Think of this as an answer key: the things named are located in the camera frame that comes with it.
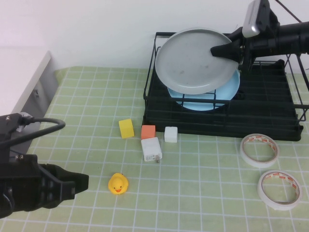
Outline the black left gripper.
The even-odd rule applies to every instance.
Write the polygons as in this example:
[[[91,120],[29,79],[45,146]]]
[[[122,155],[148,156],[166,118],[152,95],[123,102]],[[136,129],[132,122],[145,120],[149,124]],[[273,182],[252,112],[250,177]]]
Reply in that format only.
[[[54,164],[41,164],[58,180],[41,180],[36,155],[19,155],[0,164],[0,212],[13,213],[55,208],[75,193],[86,191],[89,176]]]

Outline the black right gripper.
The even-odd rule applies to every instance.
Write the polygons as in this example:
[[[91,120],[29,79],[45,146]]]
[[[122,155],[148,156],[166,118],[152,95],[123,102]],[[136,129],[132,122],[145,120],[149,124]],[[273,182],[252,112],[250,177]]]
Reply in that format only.
[[[214,46],[211,54],[214,57],[239,60],[238,70],[240,73],[249,73],[255,61],[253,55],[254,39],[245,38],[242,34],[243,27],[239,27],[232,33],[227,33],[226,37],[230,43]]]

